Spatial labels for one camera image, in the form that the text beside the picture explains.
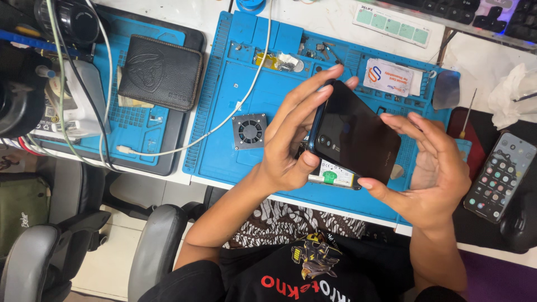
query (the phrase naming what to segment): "dual camera module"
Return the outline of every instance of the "dual camera module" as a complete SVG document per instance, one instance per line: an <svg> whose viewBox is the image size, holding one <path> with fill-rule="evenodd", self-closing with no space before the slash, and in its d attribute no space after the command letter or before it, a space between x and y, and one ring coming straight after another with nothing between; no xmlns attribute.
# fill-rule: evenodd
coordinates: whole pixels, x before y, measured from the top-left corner
<svg viewBox="0 0 537 302"><path fill-rule="evenodd" d="M330 138L328 138L326 135L319 136L319 143L322 145L325 145L327 147L330 147L332 142L330 141Z"/></svg>

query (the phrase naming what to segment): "desk surface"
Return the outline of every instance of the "desk surface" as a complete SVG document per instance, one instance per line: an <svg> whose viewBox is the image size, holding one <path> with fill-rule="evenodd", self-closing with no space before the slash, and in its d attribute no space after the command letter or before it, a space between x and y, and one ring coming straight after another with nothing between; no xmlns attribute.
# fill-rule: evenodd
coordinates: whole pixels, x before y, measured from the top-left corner
<svg viewBox="0 0 537 302"><path fill-rule="evenodd" d="M172 0L153 0L151 1L150 5L147 3L129 0L96 0L96 3L200 30L203 32L207 40L207 56L205 62L207 63L218 16L222 10L228 10L230 0L198 0L186 2L186 4L181 3L181 5L178 5L177 1ZM305 5L299 1L274 1L272 18L274 20L284 21L289 24L303 27L308 31L362 44L364 46L379 49L388 53L406 56L415 60L425 62L436 60L440 44L444 36L445 28L443 25L416 19L414 17L399 14L397 12L392 12L392 14L395 16L401 16L406 20L416 21L417 23L428 26L432 30L429 45L427 49L423 49L407 42L385 36L381 33L353 25L352 19L358 4L359 2L355 0L339 0L336 2L325 1L315 3L315 5ZM268 10L265 9L260 16L267 17ZM528 53L520 52L499 44L494 44L479 38L458 33L448 44L443 67L457 70L463 77L461 79L462 106L469 105L469 100L471 99L473 90L476 87L479 87L483 90L481 94L476 96L474 108L476 110L488 111L486 99L490 91L499 81L499 78L507 75L512 67L519 62L526 62L529 67L537 67L537 60L535 60L535 58L536 56ZM476 64L475 62L478 60L479 62L483 62L483 64ZM486 68L483 68L481 71L479 71L479 68L477 67L482 66L486 66ZM191 131L194 116L195 107L190 114L191 118L188 121L188 126L186 129L187 134ZM186 135L185 143L187 143L189 137L189 135ZM73 155L58 152L53 153L62 157L76 159ZM131 169L125 169L125 171L150 177L157 177L167 181L187 185L190 184L190 181L194 181L225 189L231 188L231 185L228 184L210 181L195 176L191 177L191 175L183 173L180 168L177 168L177 166L182 166L183 160L184 153L181 153L180 157L176 161L174 171L171 175L165 177ZM269 198L291 204L297 204L296 200L288 198L278 196L270 196ZM396 225L393 222L362 217L360 215L350 214L343 211L334 211L322 206L311 206L309 204L299 205L309 206L321 211L330 211L332 213L347 217L363 219L381 225L396 227L398 233L410 234L411 232L411 227ZM459 248L537 268L537 248L534 248L523 255L479 248L464 244L459 244Z"/></svg>

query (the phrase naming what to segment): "blue silicone repair mat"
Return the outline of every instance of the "blue silicone repair mat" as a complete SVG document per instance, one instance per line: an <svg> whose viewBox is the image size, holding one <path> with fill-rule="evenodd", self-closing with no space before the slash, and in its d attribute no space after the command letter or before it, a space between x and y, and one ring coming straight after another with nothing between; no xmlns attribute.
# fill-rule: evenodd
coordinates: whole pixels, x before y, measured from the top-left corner
<svg viewBox="0 0 537 302"><path fill-rule="evenodd" d="M209 58L204 85L198 104L198 110L191 133L191 141L202 136L221 123L235 108L248 91L257 71L254 57L263 52L266 43L268 21L265 18L247 13L227 12L220 14L213 48ZM363 79L369 58L380 58L398 64L424 70L443 69L404 57L391 55L364 46L351 44L313 32L300 27L272 21L269 51L276 54L299 54L304 62L301 72L286 72L263 68L248 99L235 115L266 113L268 122L272 120L285 95L305 79L321 69L335 64L335 57L328 53L326 60L317 51L316 44L330 43L332 51L345 65L345 72L340 80L346 81L354 75L360 78L355 93L364 100L373 111L406 115L415 111L429 119L440 120L447 125L451 110L435 112L431 105L436 77L429 78L423 73L420 96L400 97L364 87ZM418 149L413 139L402 135L402 144L397 156L405 174L390 180L388 186L394 190L409 187ZM188 149L183 165L183 172L228 184L239 182L263 157L263 149L235 150L231 120L202 142ZM366 215L386 221L402 222L399 215L382 202L371 197L366 190L353 191L333 186L307 183L303 188L278 192L277 195L300 200L302 202L322 205L346 212Z"/></svg>
<svg viewBox="0 0 537 302"><path fill-rule="evenodd" d="M157 156L125 154L117 151L115 147L122 145L138 152L160 152L169 109L157 105L153 108L120 107L118 104L117 90L119 83L117 82L116 70L118 67L125 65L131 34L139 34L180 46L185 41L185 34L106 12L101 12L101 15L110 22L111 26L108 39L112 50L114 79L112 82L112 103L108 113L111 129L111 133L107 136L110 154L118 159L155 166L158 162ZM93 64L99 70L106 99L110 70L108 51L105 44L96 44ZM81 139L80 145L75 146L75 148L98 154L99 136Z"/></svg>

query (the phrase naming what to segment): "soldering wire spool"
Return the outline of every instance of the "soldering wire spool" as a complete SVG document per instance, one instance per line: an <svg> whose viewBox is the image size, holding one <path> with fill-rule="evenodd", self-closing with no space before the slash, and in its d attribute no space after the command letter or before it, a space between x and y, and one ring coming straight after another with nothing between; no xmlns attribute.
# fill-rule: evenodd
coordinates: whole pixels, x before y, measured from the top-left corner
<svg viewBox="0 0 537 302"><path fill-rule="evenodd" d="M257 15L265 9L266 0L237 0L238 9L252 15Z"/></svg>

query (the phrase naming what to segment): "smartphone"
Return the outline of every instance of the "smartphone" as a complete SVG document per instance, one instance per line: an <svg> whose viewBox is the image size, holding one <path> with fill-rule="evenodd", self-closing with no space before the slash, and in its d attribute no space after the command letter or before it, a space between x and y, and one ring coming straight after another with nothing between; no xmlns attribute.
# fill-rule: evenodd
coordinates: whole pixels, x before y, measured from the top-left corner
<svg viewBox="0 0 537 302"><path fill-rule="evenodd" d="M497 224L536 153L534 145L509 131L502 132L483 170L466 195L465 208Z"/></svg>
<svg viewBox="0 0 537 302"><path fill-rule="evenodd" d="M342 81L317 108L308 150L359 177L388 184L401 138Z"/></svg>

